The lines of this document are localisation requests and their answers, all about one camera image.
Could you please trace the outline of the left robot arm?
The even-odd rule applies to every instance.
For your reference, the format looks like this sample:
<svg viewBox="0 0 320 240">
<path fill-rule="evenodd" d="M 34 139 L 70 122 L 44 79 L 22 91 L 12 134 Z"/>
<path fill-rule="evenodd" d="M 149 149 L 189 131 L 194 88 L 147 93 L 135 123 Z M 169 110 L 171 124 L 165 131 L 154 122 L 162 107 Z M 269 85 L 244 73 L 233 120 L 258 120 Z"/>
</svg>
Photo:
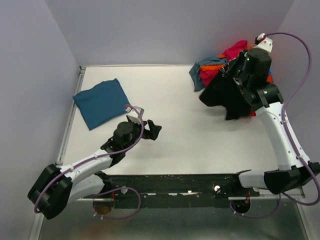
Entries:
<svg viewBox="0 0 320 240">
<path fill-rule="evenodd" d="M 50 220 L 72 201 L 90 195 L 107 197 L 111 185 L 103 170 L 118 164 L 141 139 L 155 141 L 161 130 L 162 126 L 150 119 L 142 124 L 124 121 L 117 125 L 112 137 L 90 156 L 65 166 L 46 166 L 27 194 L 34 204 L 34 212 Z"/>
</svg>

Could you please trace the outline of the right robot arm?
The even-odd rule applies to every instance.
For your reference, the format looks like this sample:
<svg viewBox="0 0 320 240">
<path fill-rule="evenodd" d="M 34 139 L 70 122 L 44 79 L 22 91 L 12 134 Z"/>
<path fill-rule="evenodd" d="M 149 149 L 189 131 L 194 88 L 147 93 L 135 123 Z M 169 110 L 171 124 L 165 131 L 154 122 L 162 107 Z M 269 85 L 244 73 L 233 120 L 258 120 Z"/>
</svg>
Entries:
<svg viewBox="0 0 320 240">
<path fill-rule="evenodd" d="M 278 167 L 263 174 L 240 175 L 230 183 L 230 191 L 236 196 L 243 195 L 255 183 L 258 188 L 278 195 L 304 186 L 312 176 L 320 173 L 320 164 L 310 161 L 286 113 L 282 112 L 284 99 L 278 87 L 267 81 L 271 62 L 266 50 L 251 48 L 240 52 L 227 70 L 240 94 L 265 127 Z"/>
</svg>

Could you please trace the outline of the black t shirt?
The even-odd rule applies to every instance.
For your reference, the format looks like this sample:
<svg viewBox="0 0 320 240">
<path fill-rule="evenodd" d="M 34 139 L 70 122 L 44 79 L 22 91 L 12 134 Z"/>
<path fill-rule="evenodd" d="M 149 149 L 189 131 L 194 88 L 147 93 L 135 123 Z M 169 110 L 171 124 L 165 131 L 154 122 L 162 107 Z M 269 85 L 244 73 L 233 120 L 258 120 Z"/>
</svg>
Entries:
<svg viewBox="0 0 320 240">
<path fill-rule="evenodd" d="M 218 71 L 200 94 L 199 100 L 208 107 L 224 107 L 226 121 L 250 117 L 252 109 L 243 98 L 233 78 L 226 73 L 228 68 L 229 64 L 226 64 Z"/>
</svg>

